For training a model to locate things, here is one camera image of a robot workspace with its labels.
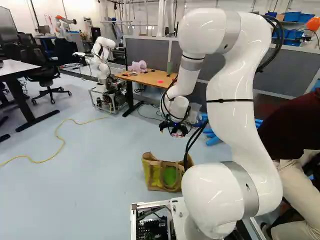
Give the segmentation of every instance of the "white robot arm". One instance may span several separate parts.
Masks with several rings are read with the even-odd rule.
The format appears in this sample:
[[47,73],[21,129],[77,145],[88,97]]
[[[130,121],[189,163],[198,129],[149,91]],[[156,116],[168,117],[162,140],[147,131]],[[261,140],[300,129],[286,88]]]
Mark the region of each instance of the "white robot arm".
[[56,21],[56,27],[55,27],[55,31],[60,33],[59,34],[59,38],[60,39],[64,39],[64,38],[68,38],[69,36],[67,35],[67,31],[69,30],[69,24],[77,24],[77,20],[73,19],[73,20],[69,20],[64,18],[63,16],[57,15],[55,16],[55,21]]
[[98,74],[100,83],[105,84],[107,75],[110,74],[110,68],[107,65],[107,62],[110,48],[114,48],[115,46],[116,43],[113,40],[99,36],[92,47],[91,53],[94,57],[93,60],[91,60],[91,63],[100,70]]
[[253,105],[253,79],[271,31],[256,14],[200,8],[184,16],[178,41],[183,53],[177,82],[161,103],[165,113],[179,118],[171,117],[174,122],[186,113],[189,101],[183,96],[192,93],[205,54],[225,57],[225,66],[207,85],[206,99],[210,126],[231,147],[232,161],[196,165],[182,178],[189,212],[186,238],[202,233],[223,239],[236,221],[273,211],[283,196],[278,172],[256,130]]

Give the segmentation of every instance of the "person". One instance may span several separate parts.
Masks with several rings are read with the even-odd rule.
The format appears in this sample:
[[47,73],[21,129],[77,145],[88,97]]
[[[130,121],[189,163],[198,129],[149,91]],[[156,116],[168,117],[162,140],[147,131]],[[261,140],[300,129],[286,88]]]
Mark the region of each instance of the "person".
[[320,240],[320,192],[302,169],[320,152],[319,123],[320,88],[316,88],[286,102],[257,130],[280,175],[283,196],[304,218],[274,226],[266,237]]

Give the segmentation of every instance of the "cubicle divider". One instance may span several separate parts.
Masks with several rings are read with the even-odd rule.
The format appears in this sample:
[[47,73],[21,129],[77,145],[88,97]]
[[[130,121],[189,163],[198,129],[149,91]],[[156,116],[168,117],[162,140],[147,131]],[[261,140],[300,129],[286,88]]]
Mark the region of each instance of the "cubicle divider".
[[[126,35],[124,38],[129,65],[132,61],[145,60],[148,68],[166,71],[167,62],[172,62],[173,72],[179,71],[182,50],[177,38],[131,35]],[[265,58],[270,56],[274,49],[275,46],[271,45]],[[205,56],[195,89],[188,96],[191,102],[206,104],[207,83],[224,64],[225,58],[222,54]],[[318,79],[320,79],[320,50],[284,45],[264,71],[255,75],[253,91],[258,94],[293,99],[309,92]]]

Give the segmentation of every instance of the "pink stuffed animal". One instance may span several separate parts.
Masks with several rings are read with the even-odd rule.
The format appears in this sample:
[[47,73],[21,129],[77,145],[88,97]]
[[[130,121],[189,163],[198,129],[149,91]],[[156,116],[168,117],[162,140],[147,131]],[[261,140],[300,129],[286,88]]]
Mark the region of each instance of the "pink stuffed animal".
[[132,65],[128,67],[128,70],[137,73],[145,73],[147,71],[147,63],[143,60],[139,62],[133,61]]

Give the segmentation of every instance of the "extension cord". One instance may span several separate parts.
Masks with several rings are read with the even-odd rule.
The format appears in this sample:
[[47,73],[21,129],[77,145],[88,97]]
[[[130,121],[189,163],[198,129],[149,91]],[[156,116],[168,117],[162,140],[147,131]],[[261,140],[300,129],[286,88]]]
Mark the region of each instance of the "extension cord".
[[51,157],[48,157],[47,159],[45,159],[45,160],[43,160],[43,161],[34,161],[34,160],[33,160],[30,156],[28,156],[28,155],[20,155],[20,156],[15,156],[15,157],[11,158],[10,160],[1,163],[1,164],[0,164],[0,167],[3,167],[4,165],[10,163],[12,160],[15,160],[15,159],[18,159],[18,158],[27,158],[27,159],[29,159],[29,161],[30,161],[31,163],[33,163],[33,164],[42,164],[42,163],[45,163],[45,162],[53,159],[55,156],[57,156],[57,155],[60,153],[60,151],[62,150],[62,148],[66,145],[66,141],[65,141],[62,137],[60,137],[60,136],[58,135],[58,130],[59,130],[59,128],[60,128],[66,121],[71,120],[71,121],[73,121],[73,122],[74,122],[75,124],[77,124],[77,125],[85,125],[85,124],[89,124],[89,123],[92,123],[92,122],[97,121],[97,120],[107,119],[107,118],[108,118],[107,116],[104,116],[104,117],[95,118],[95,119],[92,119],[92,120],[90,120],[90,121],[81,122],[81,123],[76,122],[76,120],[74,120],[73,118],[67,118],[67,119],[63,120],[63,121],[56,127],[56,129],[54,130],[54,135],[55,135],[55,137],[58,138],[60,141],[62,141],[62,144],[61,144],[61,146],[59,147],[59,149],[58,149]]

